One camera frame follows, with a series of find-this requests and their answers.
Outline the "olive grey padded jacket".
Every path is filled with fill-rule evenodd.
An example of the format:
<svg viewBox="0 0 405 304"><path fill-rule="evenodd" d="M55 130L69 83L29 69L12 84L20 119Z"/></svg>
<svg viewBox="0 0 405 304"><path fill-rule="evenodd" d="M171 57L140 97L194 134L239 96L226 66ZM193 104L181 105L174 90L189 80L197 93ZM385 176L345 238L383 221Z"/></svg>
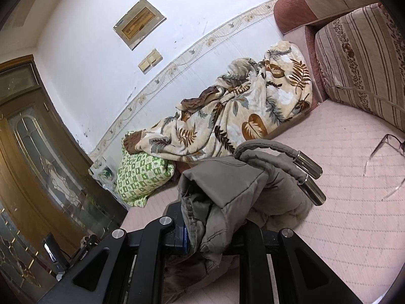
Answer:
<svg viewBox="0 0 405 304"><path fill-rule="evenodd" d="M301 189L308 173L297 167L304 157L276 141L251 140L230 156L207 159L182 173L175 222L186 232L187 252L166 263L164 302L173 303L236 268L238 256L224 251L245 221L270 231L302 223L312 208Z"/></svg>

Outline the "green white patterned pillow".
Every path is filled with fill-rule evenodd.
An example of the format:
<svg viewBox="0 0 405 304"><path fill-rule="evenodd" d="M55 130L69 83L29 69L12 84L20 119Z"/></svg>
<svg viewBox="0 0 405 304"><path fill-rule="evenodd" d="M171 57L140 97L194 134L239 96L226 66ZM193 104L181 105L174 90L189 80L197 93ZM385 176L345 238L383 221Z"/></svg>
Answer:
<svg viewBox="0 0 405 304"><path fill-rule="evenodd" d="M124 148L117 171L116 192L130 206L144 208L148 197L175 174L175 163L145 152L130 155Z"/></svg>

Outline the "floral plastic bag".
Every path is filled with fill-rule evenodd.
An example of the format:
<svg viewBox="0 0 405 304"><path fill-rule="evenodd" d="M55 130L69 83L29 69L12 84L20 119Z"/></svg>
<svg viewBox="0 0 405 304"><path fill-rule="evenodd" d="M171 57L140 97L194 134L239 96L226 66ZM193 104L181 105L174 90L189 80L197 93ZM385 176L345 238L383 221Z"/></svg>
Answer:
<svg viewBox="0 0 405 304"><path fill-rule="evenodd" d="M105 160L96 160L89 168L91 177L106 191L115 193L117 175Z"/></svg>

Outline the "brown wooden glass door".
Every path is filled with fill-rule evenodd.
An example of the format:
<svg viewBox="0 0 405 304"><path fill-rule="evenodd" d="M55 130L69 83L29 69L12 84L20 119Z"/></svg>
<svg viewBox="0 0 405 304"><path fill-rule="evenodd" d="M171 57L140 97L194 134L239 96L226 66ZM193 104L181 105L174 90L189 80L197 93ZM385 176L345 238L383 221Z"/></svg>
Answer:
<svg viewBox="0 0 405 304"><path fill-rule="evenodd" d="M90 158L51 103L34 57L1 63L1 302L36 303L57 269L43 248L53 235L72 257L103 238L126 211L90 175Z"/></svg>

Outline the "beige leaf pattern blanket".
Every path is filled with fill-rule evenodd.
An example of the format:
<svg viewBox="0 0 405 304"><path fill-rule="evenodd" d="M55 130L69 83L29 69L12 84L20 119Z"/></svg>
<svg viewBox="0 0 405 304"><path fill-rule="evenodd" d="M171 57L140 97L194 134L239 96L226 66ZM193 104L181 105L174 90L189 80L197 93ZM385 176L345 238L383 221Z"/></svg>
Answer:
<svg viewBox="0 0 405 304"><path fill-rule="evenodd" d="M259 62L235 59L198 97L182 100L175 115L125 135L123 151L187 163L230 156L245 141L270 138L311 104L303 54L280 41Z"/></svg>

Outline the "striped floral brown cushion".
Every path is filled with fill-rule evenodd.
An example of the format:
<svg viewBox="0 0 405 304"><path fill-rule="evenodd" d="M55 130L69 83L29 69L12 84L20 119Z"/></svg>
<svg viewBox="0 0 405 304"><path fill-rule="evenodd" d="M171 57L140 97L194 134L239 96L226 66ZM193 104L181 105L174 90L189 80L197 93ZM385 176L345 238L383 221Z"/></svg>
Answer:
<svg viewBox="0 0 405 304"><path fill-rule="evenodd" d="M383 4L336 18L316 33L314 42L331 100L404 130L404 37Z"/></svg>

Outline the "beige double wall switch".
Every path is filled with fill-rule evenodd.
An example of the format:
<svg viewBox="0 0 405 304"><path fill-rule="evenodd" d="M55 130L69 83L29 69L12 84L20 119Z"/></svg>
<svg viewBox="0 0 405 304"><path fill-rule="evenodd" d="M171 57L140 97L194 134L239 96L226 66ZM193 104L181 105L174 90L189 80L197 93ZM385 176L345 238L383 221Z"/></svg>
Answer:
<svg viewBox="0 0 405 304"><path fill-rule="evenodd" d="M155 67L158 63L163 60L163 56L156 50L153 49L139 64L138 68L143 74L146 74Z"/></svg>

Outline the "clear frame eyeglasses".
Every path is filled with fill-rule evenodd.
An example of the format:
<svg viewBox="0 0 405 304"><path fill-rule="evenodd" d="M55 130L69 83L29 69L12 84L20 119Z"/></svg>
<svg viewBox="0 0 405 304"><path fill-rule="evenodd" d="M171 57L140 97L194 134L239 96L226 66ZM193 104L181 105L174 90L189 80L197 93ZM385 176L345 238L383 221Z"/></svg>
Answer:
<svg viewBox="0 0 405 304"><path fill-rule="evenodd" d="M363 176L376 180L383 190L381 201L387 201L404 187L404 141L385 134L368 157Z"/></svg>

